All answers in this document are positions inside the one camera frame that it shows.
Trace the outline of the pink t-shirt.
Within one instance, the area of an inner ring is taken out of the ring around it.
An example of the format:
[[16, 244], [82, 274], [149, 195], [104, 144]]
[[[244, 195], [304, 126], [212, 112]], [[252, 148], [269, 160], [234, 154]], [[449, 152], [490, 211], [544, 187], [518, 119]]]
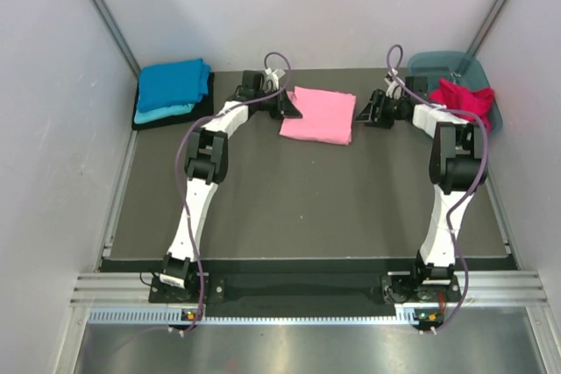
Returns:
[[288, 97], [302, 117], [285, 119], [280, 127], [281, 136], [333, 145], [348, 145], [352, 141], [355, 95], [295, 87]]

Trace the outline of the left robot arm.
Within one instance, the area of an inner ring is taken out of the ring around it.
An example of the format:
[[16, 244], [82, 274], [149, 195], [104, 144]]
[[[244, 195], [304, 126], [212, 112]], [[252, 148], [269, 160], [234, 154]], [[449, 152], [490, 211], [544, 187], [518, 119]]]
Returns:
[[184, 174], [179, 177], [181, 217], [163, 259], [159, 282], [178, 300], [193, 299], [202, 286], [200, 242], [209, 206], [229, 169], [229, 141], [257, 112], [272, 119], [300, 119], [286, 90], [290, 72], [267, 67], [244, 71], [242, 82], [224, 106], [188, 131], [181, 144]]

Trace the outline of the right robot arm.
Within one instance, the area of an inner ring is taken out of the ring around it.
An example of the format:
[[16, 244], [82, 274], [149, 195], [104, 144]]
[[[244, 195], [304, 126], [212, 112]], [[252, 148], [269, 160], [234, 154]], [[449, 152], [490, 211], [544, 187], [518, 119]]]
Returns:
[[432, 139], [429, 177], [434, 202], [427, 235], [408, 275], [389, 275], [384, 287], [387, 299], [404, 303], [433, 300], [458, 290], [454, 276], [458, 234], [464, 213], [477, 188], [486, 180], [488, 139], [485, 125], [468, 121], [465, 111], [454, 111], [429, 102], [413, 91], [424, 78], [385, 75], [387, 88], [373, 91], [357, 123], [389, 130], [397, 121], [412, 124]]

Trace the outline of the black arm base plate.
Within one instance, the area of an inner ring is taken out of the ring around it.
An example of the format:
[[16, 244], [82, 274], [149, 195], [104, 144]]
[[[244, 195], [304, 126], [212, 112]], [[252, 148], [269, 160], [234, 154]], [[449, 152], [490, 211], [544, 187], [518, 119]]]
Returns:
[[375, 304], [436, 303], [460, 298], [456, 279], [416, 286], [405, 272], [354, 273], [212, 273], [204, 277], [203, 302], [223, 304], [243, 298], [341, 297], [365, 298]]

